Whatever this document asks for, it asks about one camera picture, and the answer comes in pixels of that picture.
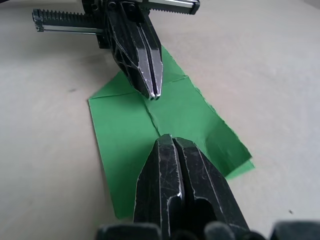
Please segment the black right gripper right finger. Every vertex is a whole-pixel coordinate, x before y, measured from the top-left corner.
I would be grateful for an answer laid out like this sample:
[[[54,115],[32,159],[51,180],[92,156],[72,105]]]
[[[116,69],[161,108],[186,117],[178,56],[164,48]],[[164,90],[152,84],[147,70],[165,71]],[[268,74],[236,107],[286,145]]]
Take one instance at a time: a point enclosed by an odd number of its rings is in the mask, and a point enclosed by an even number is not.
[[[174,139],[184,186],[185,227],[204,235],[212,222],[226,224],[236,235],[249,232],[240,207],[220,171],[191,140]]]

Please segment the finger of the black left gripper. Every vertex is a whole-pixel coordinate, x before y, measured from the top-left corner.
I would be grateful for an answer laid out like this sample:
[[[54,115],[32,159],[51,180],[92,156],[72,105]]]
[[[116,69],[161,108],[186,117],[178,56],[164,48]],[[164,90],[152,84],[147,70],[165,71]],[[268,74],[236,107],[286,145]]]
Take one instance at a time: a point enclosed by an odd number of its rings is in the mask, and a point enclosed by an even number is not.
[[[126,50],[129,49],[129,42],[125,33],[122,3],[113,10],[106,10],[106,32],[108,33],[113,58],[132,85],[128,73],[131,61],[126,54]]]
[[[160,40],[149,18],[149,12],[133,1],[121,2],[125,36],[128,40],[128,74],[133,87],[148,100],[162,93],[163,61]]]

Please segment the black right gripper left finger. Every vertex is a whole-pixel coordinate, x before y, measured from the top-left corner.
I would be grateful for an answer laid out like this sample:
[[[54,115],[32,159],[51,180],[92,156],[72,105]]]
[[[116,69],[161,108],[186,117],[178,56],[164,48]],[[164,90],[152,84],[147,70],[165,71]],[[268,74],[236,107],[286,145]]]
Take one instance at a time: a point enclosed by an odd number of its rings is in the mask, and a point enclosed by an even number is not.
[[[133,221],[157,225],[169,240],[181,226],[184,196],[178,150],[165,134],[156,139],[139,174]]]

